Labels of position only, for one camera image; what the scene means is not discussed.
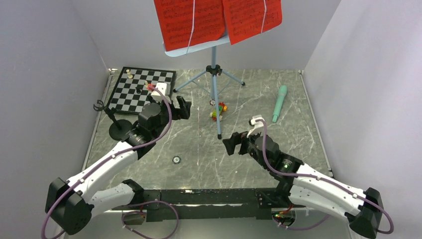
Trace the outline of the red sheet music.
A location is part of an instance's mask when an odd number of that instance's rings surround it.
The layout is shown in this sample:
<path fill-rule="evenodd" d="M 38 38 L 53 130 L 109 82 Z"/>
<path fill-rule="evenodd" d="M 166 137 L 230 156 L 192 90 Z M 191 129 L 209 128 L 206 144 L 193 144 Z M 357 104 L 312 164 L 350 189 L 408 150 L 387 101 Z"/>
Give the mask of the red sheet music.
<path fill-rule="evenodd" d="M 155 0 L 166 51 L 218 40 L 225 34 L 221 0 Z"/>
<path fill-rule="evenodd" d="M 281 0 L 224 0 L 222 4 L 231 45 L 269 31 L 283 21 Z"/>

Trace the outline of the cream chess piece back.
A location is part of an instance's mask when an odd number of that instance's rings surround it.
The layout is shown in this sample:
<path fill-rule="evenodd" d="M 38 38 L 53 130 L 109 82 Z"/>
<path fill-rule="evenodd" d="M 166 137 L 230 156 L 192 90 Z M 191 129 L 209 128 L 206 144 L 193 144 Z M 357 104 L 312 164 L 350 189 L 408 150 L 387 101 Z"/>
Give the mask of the cream chess piece back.
<path fill-rule="evenodd" d="M 127 74 L 127 78 L 128 78 L 128 79 L 132 79 L 132 78 L 133 78 L 133 75 L 132 75 L 132 73 L 131 73 L 131 70 L 130 70 L 130 69 L 126 69 L 126 74 Z"/>

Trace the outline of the light blue music stand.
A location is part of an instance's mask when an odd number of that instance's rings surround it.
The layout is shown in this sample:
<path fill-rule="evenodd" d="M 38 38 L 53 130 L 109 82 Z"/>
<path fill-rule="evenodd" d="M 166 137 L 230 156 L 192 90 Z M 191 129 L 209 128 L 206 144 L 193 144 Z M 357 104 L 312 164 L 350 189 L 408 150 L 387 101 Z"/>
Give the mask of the light blue music stand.
<path fill-rule="evenodd" d="M 211 74 L 211 89 L 207 90 L 206 88 L 203 88 L 203 90 L 206 91 L 207 93 L 209 93 L 209 95 L 211 97 L 210 101 L 215 101 L 214 107 L 215 107 L 215 110 L 218 111 L 218 103 L 219 103 L 218 96 L 225 89 L 225 88 L 221 88 L 221 90 L 218 89 L 218 87 L 217 87 L 217 77 L 218 76 L 220 76 L 221 74 L 224 74 L 224 75 L 228 76 L 232 81 L 239 83 L 241 86 L 246 85 L 246 83 L 244 81 L 240 80 L 239 78 L 230 74 L 226 70 L 222 69 L 216 63 L 217 47 L 219 45 L 226 44 L 226 43 L 229 43 L 229 36 L 228 36 L 227 33 L 225 33 L 220 39 L 215 40 L 215 41 L 209 41 L 209 42 L 206 42 L 206 43 L 201 43 L 201 44 L 195 45 L 193 47 L 185 47 L 185 48 L 180 48 L 180 49 L 176 49 L 176 50 L 172 50 L 172 51 L 166 51 L 165 54 L 167 56 L 179 57 L 179 56 L 182 56 L 182 55 L 186 55 L 188 53 L 193 53 L 193 52 L 205 50 L 205 49 L 208 49 L 208 48 L 211 49 L 211 64 L 206 66 L 206 68 L 201 73 L 195 75 L 193 78 L 186 81 L 182 85 L 174 88 L 173 92 L 174 93 L 178 92 L 180 89 L 182 89 L 183 87 L 185 87 L 186 85 L 188 85 L 190 83 L 194 83 L 197 86 L 202 87 L 202 85 L 197 83 L 196 80 L 199 77 L 203 76 L 204 74 L 209 73 L 209 74 Z M 219 120 L 218 116 L 217 116 L 216 125 L 217 125 L 217 138 L 222 139 L 220 120 Z"/>

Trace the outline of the black microphone stand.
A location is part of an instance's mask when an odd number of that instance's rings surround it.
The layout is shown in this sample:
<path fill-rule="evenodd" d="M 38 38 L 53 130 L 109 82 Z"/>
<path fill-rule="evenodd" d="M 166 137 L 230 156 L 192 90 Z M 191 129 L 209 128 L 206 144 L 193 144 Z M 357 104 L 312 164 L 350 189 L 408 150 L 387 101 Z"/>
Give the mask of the black microphone stand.
<path fill-rule="evenodd" d="M 104 111 L 108 118 L 112 120 L 108 133 L 113 140 L 121 140 L 132 129 L 130 121 L 126 119 L 117 120 L 115 117 L 116 109 L 109 108 L 102 100 L 97 100 L 96 104 L 93 104 L 93 109 L 97 112 Z"/>

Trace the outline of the blue white poker chip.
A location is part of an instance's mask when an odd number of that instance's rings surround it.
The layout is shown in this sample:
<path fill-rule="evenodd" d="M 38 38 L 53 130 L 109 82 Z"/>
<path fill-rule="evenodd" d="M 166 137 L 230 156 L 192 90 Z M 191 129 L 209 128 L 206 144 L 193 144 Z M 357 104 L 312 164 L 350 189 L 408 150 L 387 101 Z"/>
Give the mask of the blue white poker chip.
<path fill-rule="evenodd" d="M 174 164 L 179 164 L 181 162 L 181 158 L 178 156 L 173 157 L 172 162 Z"/>

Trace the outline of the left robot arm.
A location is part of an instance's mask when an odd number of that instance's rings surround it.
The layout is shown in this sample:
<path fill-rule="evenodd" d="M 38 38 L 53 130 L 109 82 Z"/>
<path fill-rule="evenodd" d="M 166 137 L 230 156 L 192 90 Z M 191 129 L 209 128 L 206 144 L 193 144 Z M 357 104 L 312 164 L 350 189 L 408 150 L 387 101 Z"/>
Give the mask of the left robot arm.
<path fill-rule="evenodd" d="M 124 168 L 146 155 L 170 129 L 173 120 L 187 120 L 192 103 L 177 96 L 179 107 L 172 100 L 153 100 L 129 124 L 115 147 L 97 162 L 67 180 L 56 178 L 48 188 L 45 212 L 61 228 L 62 233 L 80 232 L 95 216 L 109 209 L 127 205 L 139 208 L 144 189 L 133 180 L 124 180 L 116 187 L 101 190 L 103 184 Z"/>

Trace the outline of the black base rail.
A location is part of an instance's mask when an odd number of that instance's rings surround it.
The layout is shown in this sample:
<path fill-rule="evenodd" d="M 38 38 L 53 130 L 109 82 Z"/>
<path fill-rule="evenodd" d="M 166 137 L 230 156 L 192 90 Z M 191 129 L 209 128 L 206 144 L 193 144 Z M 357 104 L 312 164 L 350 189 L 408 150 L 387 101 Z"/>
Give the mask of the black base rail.
<path fill-rule="evenodd" d="M 274 188 L 145 190 L 144 201 L 161 200 L 168 206 L 145 205 L 147 222 L 174 219 L 255 218 L 270 220 L 273 213 L 289 208 L 290 202 Z"/>

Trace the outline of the mint green microphone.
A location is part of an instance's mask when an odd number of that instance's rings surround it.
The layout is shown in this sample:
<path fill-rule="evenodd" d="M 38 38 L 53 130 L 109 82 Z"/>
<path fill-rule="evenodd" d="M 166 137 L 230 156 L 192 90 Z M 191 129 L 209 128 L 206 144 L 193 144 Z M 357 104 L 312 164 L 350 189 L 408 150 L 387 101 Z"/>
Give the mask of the mint green microphone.
<path fill-rule="evenodd" d="M 275 107 L 273 110 L 273 117 L 272 117 L 273 123 L 276 123 L 280 116 L 282 105 L 284 102 L 284 98 L 287 94 L 287 91 L 288 91 L 288 88 L 286 85 L 282 85 L 278 90 L 277 100 L 276 100 Z"/>

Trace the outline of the right red sheet music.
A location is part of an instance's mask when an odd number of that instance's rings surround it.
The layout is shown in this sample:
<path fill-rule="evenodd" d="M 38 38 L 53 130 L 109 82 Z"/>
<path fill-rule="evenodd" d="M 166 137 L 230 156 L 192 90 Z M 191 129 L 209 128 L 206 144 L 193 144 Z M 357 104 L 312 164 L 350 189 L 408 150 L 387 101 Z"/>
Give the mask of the right red sheet music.
<path fill-rule="evenodd" d="M 224 0 L 222 4 L 231 45 L 269 31 L 283 21 L 281 0 Z"/>

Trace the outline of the black white chessboard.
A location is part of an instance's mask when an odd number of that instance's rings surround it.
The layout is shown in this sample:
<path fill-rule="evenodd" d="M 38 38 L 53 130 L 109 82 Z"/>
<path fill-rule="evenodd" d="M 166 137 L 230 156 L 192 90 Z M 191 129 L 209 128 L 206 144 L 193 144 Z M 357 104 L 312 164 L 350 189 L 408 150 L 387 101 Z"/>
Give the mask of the black white chessboard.
<path fill-rule="evenodd" d="M 137 115 L 148 104 L 148 84 L 167 83 L 173 89 L 176 71 L 123 67 L 107 106 L 119 114 Z"/>

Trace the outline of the colourful toy brick car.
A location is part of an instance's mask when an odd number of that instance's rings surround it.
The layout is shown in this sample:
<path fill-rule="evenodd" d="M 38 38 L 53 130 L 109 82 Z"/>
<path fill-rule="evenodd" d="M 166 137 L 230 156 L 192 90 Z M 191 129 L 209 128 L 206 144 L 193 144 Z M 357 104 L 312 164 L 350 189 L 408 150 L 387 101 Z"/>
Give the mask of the colourful toy brick car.
<path fill-rule="evenodd" d="M 219 120 L 222 120 L 223 116 L 222 113 L 227 111 L 227 106 L 224 102 L 219 102 L 218 103 L 218 111 L 214 110 L 213 112 L 210 113 L 210 117 L 212 118 L 213 121 L 217 121 L 217 116 L 219 118 Z"/>

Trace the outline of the left red sheet music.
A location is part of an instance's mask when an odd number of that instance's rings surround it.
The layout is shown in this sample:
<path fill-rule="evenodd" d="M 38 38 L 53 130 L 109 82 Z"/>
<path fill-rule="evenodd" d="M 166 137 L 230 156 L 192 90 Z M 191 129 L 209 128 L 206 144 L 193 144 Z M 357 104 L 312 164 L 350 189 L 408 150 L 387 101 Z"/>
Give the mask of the left red sheet music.
<path fill-rule="evenodd" d="M 218 40 L 225 34 L 221 0 L 155 0 L 166 51 Z"/>

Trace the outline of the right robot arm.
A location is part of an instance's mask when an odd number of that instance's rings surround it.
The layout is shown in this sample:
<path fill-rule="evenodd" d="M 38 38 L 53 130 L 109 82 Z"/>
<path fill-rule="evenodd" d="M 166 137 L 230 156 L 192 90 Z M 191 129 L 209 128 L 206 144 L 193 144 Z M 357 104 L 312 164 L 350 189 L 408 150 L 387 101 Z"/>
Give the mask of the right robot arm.
<path fill-rule="evenodd" d="M 281 207 L 306 206 L 346 221 L 357 234 L 374 239 L 380 233 L 382 198 L 380 192 L 338 182 L 308 164 L 283 153 L 271 137 L 235 132 L 223 144 L 228 155 L 240 146 L 239 154 L 248 154 L 279 183 L 272 201 Z"/>

